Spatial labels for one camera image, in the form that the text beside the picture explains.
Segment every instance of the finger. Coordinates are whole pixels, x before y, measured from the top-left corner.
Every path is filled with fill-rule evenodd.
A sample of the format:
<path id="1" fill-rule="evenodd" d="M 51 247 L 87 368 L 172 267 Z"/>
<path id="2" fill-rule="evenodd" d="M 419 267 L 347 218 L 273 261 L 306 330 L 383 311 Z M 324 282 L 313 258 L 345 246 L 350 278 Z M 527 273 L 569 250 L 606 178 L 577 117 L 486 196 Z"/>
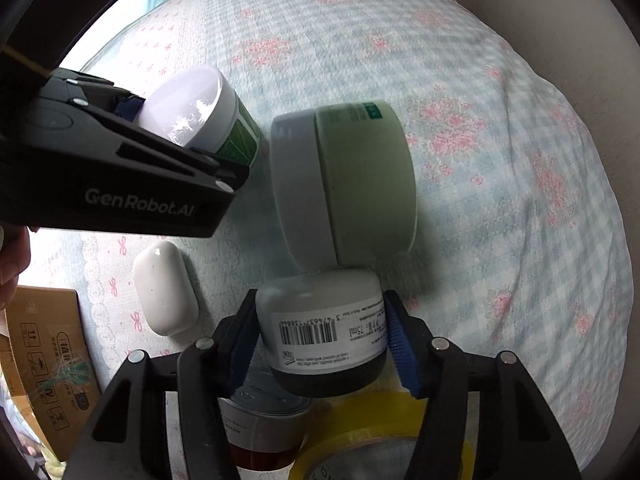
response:
<path id="1" fill-rule="evenodd" d="M 18 276 L 14 279 L 9 280 L 3 286 L 0 286 L 0 310 L 4 310 L 4 308 L 11 303 L 11 300 L 14 298 L 15 289 L 18 287 Z"/>
<path id="2" fill-rule="evenodd" d="M 0 251 L 0 286 L 14 279 L 30 262 L 29 232 L 22 227 L 18 237 Z"/>

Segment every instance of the jar lid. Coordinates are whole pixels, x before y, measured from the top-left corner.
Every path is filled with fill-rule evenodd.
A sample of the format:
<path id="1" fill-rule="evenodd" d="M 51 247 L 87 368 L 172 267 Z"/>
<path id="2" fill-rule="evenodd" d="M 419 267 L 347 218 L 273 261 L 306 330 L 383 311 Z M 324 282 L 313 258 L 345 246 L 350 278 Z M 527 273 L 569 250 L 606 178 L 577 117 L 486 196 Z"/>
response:
<path id="1" fill-rule="evenodd" d="M 337 267 L 324 194 L 313 110 L 276 117 L 271 125 L 271 180 L 289 252 L 302 270 Z"/>
<path id="2" fill-rule="evenodd" d="M 136 123 L 179 146 L 215 153 L 237 110 L 236 93 L 214 66 L 193 66 L 162 83 L 146 100 Z"/>
<path id="3" fill-rule="evenodd" d="M 244 412 L 258 415 L 289 416 L 306 412 L 311 399 L 299 397 L 282 389 L 264 368 L 249 368 L 244 384 L 230 399 L 222 399 Z"/>

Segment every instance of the bedsheet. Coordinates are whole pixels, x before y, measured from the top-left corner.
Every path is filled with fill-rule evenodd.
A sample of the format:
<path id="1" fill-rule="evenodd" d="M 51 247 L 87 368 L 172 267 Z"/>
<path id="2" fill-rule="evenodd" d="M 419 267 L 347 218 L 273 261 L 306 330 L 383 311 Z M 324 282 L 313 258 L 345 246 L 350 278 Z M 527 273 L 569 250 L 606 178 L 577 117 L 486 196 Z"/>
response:
<path id="1" fill-rule="evenodd" d="M 409 255 L 374 270 L 434 334 L 465 351 L 517 352 L 585 466 L 613 414 L 633 290 L 616 199 L 564 96 L 454 0 L 170 0 L 85 70 L 146 96 L 197 64 L 225 73 L 265 136 L 215 235 L 169 238 L 200 302 L 197 327 L 166 338 L 146 325 L 131 265 L 158 237 L 33 236 L 21 283 L 79 291 L 100 384 L 130 350 L 177 351 L 248 288 L 297 273 L 270 187 L 273 117 L 384 99 L 412 153 L 418 233 Z M 185 478 L 169 402 L 174 473 Z"/>

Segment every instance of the printed icon on box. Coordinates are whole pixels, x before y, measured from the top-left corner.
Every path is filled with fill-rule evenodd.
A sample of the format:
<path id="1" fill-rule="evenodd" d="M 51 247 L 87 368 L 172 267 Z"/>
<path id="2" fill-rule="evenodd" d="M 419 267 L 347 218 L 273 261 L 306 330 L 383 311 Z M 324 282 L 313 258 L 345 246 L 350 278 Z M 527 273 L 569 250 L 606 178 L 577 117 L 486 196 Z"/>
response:
<path id="1" fill-rule="evenodd" d="M 293 352 L 283 352 L 282 357 L 284 357 L 284 364 L 292 365 L 296 362 L 295 357 L 293 357 Z"/>
<path id="2" fill-rule="evenodd" d="M 36 383 L 36 387 L 38 388 L 40 400 L 43 404 L 52 404 L 54 402 L 58 402 L 56 389 L 53 387 L 51 381 L 38 381 Z"/>
<path id="3" fill-rule="evenodd" d="M 81 410 L 89 409 L 89 398 L 86 396 L 86 393 L 80 392 L 79 394 L 74 394 L 76 398 L 76 406 Z"/>
<path id="4" fill-rule="evenodd" d="M 28 352 L 27 360 L 29 361 L 32 376 L 39 377 L 40 375 L 47 375 L 49 373 L 42 352 Z"/>
<path id="5" fill-rule="evenodd" d="M 64 430 L 69 427 L 69 421 L 66 420 L 65 412 L 63 412 L 62 408 L 59 406 L 47 410 L 47 416 L 56 431 Z"/>
<path id="6" fill-rule="evenodd" d="M 40 346 L 40 334 L 38 334 L 38 326 L 35 323 L 21 323 L 20 328 L 25 346 Z"/>

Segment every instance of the barcode label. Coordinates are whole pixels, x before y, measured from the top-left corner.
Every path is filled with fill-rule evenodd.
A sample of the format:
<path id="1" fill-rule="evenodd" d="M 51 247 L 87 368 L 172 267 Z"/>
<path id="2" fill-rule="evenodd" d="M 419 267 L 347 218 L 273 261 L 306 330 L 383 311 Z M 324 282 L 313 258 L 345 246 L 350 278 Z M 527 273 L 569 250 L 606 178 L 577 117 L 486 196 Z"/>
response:
<path id="1" fill-rule="evenodd" d="M 326 323 L 288 325 L 280 323 L 280 337 L 283 345 L 318 345 L 338 341 L 335 320 Z"/>

